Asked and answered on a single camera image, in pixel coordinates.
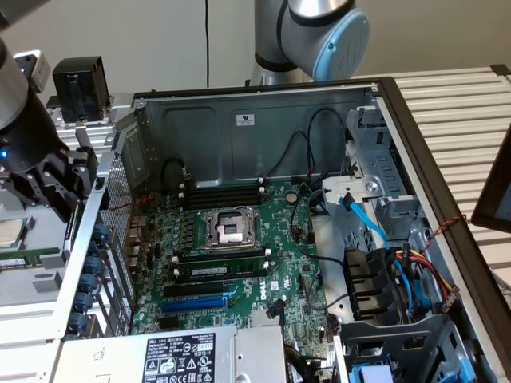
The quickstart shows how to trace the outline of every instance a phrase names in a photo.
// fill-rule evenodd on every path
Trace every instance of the power supply label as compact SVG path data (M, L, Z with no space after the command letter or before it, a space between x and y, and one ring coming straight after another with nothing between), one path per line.
M215 334L147 341L142 383L214 383Z

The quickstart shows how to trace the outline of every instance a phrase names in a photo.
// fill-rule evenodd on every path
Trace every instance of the wall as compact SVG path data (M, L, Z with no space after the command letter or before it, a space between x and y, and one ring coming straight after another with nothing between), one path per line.
M243 85L254 57L253 2L209 0L211 86ZM204 0L51 0L7 30L12 53L103 57L110 92L206 86ZM55 94L53 81L42 94Z
M510 0L357 0L371 23L360 74L511 68Z
M242 85L252 71L253 0L209 3L211 85ZM510 0L358 3L372 28L358 74L511 65ZM51 0L4 38L12 52L41 49L52 67L101 55L113 92L205 86L204 0ZM43 100L51 94L52 81Z

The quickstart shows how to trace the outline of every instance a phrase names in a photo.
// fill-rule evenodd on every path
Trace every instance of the cpu socket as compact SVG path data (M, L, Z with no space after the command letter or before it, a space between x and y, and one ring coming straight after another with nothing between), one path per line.
M260 246L256 240L255 218L258 215L258 211L249 207L208 213L204 249L223 251Z

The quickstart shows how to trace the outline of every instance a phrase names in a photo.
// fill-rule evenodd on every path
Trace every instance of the screw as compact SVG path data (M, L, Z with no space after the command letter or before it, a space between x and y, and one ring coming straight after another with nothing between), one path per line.
M374 192L376 192L378 190L378 185L375 182L368 182L366 184L366 190L369 193L374 193Z

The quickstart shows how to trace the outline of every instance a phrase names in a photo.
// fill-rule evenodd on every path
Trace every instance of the black monitor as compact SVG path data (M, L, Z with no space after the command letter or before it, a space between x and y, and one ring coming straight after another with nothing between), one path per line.
M511 233L511 125L472 214L472 224Z

